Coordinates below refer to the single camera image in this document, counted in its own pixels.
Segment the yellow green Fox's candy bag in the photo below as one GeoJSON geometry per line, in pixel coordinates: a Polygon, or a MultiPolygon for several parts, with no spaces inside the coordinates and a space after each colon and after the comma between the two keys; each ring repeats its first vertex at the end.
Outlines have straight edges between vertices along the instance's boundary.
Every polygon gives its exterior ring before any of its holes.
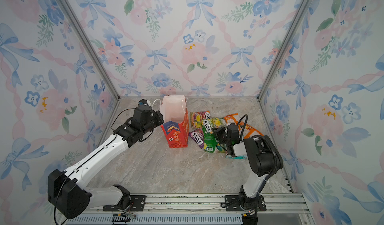
{"type": "Polygon", "coordinates": [[[211,118],[202,120],[202,126],[207,133],[212,134],[214,129],[226,128],[227,123],[224,118],[211,118]]]}

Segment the red pink paper bag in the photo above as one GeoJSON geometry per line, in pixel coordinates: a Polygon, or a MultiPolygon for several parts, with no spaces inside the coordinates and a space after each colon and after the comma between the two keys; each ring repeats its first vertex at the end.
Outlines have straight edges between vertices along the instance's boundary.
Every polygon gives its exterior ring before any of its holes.
{"type": "Polygon", "coordinates": [[[160,102],[160,113],[164,123],[161,125],[169,148],[187,148],[189,138],[188,98],[184,95],[167,95],[160,102]]]}

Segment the teal white snack bag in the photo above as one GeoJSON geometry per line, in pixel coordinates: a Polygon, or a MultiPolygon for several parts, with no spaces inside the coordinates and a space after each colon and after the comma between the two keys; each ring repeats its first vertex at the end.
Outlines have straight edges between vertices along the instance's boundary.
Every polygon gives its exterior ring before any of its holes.
{"type": "Polygon", "coordinates": [[[231,156],[229,154],[226,154],[225,158],[226,159],[233,159],[233,160],[246,160],[248,157],[247,156],[239,156],[239,157],[234,156],[233,157],[233,156],[231,156]]]}

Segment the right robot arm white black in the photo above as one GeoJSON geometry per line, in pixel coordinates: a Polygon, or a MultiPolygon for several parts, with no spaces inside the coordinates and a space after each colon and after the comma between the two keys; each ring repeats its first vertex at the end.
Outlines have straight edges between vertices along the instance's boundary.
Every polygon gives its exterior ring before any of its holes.
{"type": "Polygon", "coordinates": [[[262,191],[267,182],[284,166],[283,159],[268,136],[253,135],[244,138],[245,126],[230,123],[227,127],[214,128],[213,133],[232,158],[247,157],[251,173],[241,186],[238,197],[225,196],[221,204],[228,212],[247,213],[263,211],[262,191]]]}

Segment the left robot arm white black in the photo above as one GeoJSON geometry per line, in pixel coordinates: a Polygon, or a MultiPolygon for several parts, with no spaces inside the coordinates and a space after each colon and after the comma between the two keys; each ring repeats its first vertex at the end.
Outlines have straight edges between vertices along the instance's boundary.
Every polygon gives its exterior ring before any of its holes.
{"type": "Polygon", "coordinates": [[[89,182],[107,164],[135,143],[146,140],[164,123],[161,112],[141,103],[133,117],[113,131],[113,134],[80,162],[64,171],[54,170],[48,176],[48,201],[66,219],[74,219],[85,210],[112,206],[125,212],[132,204],[130,192],[121,185],[108,188],[90,188],[89,182]]]}

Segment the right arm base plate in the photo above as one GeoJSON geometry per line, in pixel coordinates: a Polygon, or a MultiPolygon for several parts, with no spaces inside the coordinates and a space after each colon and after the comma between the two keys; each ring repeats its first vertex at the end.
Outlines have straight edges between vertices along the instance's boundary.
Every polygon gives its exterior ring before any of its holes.
{"type": "Polygon", "coordinates": [[[225,201],[221,203],[221,207],[227,212],[251,212],[257,209],[258,212],[267,210],[266,202],[263,196],[256,198],[247,198],[239,195],[225,195],[225,201]]]}

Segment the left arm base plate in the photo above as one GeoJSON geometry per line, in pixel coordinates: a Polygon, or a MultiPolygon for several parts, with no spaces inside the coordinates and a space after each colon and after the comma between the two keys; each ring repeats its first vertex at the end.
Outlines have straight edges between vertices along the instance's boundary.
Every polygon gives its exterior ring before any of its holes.
{"type": "Polygon", "coordinates": [[[146,198],[145,195],[124,195],[117,205],[103,206],[103,212],[143,212],[146,198]]]}

